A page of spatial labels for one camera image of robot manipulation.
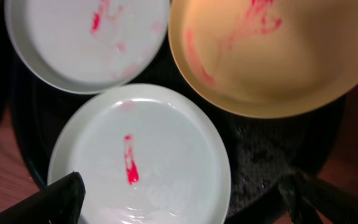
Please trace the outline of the yellow plate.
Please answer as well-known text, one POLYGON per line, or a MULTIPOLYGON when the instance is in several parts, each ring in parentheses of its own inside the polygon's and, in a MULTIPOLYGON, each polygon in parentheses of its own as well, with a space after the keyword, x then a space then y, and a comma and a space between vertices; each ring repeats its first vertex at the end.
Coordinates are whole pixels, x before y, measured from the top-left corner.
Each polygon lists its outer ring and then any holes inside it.
POLYGON ((174 0, 168 38, 192 89, 241 116, 302 114, 358 84, 358 0, 174 0))

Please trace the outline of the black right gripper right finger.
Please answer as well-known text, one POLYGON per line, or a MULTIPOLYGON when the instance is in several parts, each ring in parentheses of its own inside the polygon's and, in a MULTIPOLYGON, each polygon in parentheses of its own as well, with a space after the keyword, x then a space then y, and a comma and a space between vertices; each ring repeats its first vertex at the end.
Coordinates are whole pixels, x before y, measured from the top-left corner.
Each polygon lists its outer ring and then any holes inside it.
POLYGON ((291 221, 321 223, 319 214, 332 223, 358 223, 358 198, 301 170, 291 170, 278 182, 291 221))

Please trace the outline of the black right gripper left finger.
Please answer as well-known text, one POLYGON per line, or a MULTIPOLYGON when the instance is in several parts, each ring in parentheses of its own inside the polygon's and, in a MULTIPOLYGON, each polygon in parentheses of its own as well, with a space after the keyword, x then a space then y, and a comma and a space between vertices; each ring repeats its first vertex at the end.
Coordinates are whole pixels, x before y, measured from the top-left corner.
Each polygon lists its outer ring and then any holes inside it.
POLYGON ((0 213, 0 224, 77 224, 85 199, 79 172, 72 172, 0 213))

